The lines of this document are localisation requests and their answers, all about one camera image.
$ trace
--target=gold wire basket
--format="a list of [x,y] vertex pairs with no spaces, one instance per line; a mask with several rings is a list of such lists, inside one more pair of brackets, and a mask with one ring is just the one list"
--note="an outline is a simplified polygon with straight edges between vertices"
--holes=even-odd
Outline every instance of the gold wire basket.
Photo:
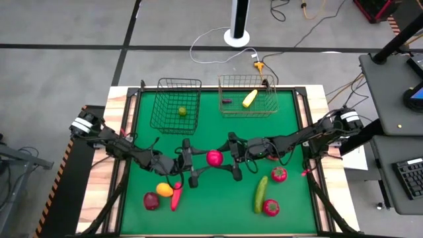
[[[245,97],[257,89],[256,98],[248,108]],[[219,76],[219,109],[224,117],[267,117],[279,110],[276,86],[271,75]]]

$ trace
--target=black wire basket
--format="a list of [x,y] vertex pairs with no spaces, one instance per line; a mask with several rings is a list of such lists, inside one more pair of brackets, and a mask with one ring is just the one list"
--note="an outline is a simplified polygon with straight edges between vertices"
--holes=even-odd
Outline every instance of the black wire basket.
[[[201,81],[198,79],[160,79],[150,126],[164,134],[194,134],[198,125],[200,94]],[[180,114],[181,108],[185,108],[185,115]]]

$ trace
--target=metal wire basket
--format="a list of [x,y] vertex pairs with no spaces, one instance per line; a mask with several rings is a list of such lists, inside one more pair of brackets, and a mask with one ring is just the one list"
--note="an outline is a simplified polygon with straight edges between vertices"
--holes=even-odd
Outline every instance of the metal wire basket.
[[[194,134],[198,125],[201,85],[198,79],[160,79],[150,126],[165,134]],[[186,109],[185,116],[179,114],[181,107]]]
[[[256,98],[245,108],[243,101],[254,89],[258,91]],[[223,99],[232,102],[223,103]],[[219,76],[219,109],[224,117],[267,117],[277,112],[279,106],[273,76]]]

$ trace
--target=red pepper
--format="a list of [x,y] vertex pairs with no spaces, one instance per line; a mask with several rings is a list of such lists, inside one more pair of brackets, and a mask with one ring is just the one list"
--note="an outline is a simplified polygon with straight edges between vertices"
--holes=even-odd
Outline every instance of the red pepper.
[[275,182],[284,182],[288,178],[288,172],[282,167],[274,168],[271,175]]
[[276,216],[279,213],[279,204],[277,201],[273,199],[269,199],[264,201],[263,203],[263,211],[267,214],[267,216]]
[[175,189],[173,190],[172,201],[171,201],[171,210],[174,212],[179,204],[180,195],[182,194],[182,189],[179,189],[182,184],[176,182],[174,184]]

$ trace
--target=green cucumber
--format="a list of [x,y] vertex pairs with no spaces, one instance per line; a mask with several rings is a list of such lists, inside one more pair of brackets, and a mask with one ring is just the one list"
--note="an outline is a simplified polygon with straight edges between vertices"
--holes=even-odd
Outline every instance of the green cucumber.
[[266,197],[268,180],[269,178],[267,176],[263,176],[257,186],[256,196],[254,199],[254,212],[257,214],[261,213],[263,210],[263,203]]

